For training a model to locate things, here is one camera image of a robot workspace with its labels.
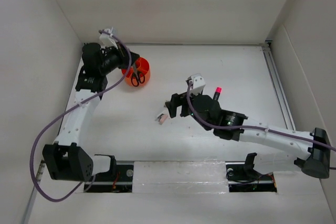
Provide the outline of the black handled scissors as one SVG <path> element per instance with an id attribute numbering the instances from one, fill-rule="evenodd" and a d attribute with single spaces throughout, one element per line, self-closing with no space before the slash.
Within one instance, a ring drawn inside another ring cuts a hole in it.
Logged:
<path id="1" fill-rule="evenodd" d="M 138 87 L 139 85 L 144 84 L 145 75 L 140 70 L 138 70 L 136 63 L 132 66 L 132 69 L 133 69 L 133 73 L 131 76 L 132 86 Z"/>

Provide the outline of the pink cap black highlighter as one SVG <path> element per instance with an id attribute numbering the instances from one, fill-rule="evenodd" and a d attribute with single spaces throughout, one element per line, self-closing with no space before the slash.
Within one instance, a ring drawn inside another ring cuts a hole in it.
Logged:
<path id="1" fill-rule="evenodd" d="M 214 96 L 213 96 L 213 100 L 218 101 L 219 97 L 221 95 L 222 92 L 222 88 L 221 87 L 217 87 L 215 92 L 214 92 Z"/>

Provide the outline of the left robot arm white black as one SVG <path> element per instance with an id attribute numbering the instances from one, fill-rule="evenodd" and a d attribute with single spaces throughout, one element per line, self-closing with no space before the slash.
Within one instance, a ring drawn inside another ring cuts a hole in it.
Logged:
<path id="1" fill-rule="evenodd" d="M 117 175 L 116 159 L 113 155 L 90 156 L 83 143 L 93 113 L 102 100 L 102 91 L 108 84 L 107 75 L 114 69 L 126 69 L 139 59 L 139 54 L 116 46 L 102 48 L 98 43 L 87 43 L 82 47 L 83 66 L 75 86 L 77 108 L 69 113 L 64 128 L 52 144 L 43 148 L 43 158 L 53 180 L 88 182 L 97 175 L 112 180 Z"/>

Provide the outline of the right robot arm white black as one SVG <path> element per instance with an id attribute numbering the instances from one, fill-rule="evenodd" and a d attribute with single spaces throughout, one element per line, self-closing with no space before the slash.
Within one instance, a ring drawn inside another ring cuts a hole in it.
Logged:
<path id="1" fill-rule="evenodd" d="M 273 127 L 244 114 L 223 110 L 216 96 L 202 93 L 175 93 L 165 102 L 165 107 L 171 118 L 176 117 L 177 108 L 181 108 L 181 117 L 191 116 L 204 130 L 222 140 L 255 143 L 279 150 L 274 154 L 247 154 L 243 165 L 247 178 L 255 179 L 282 170 L 298 170 L 318 179 L 330 176 L 332 147 L 324 129 L 317 127 L 304 132 Z"/>

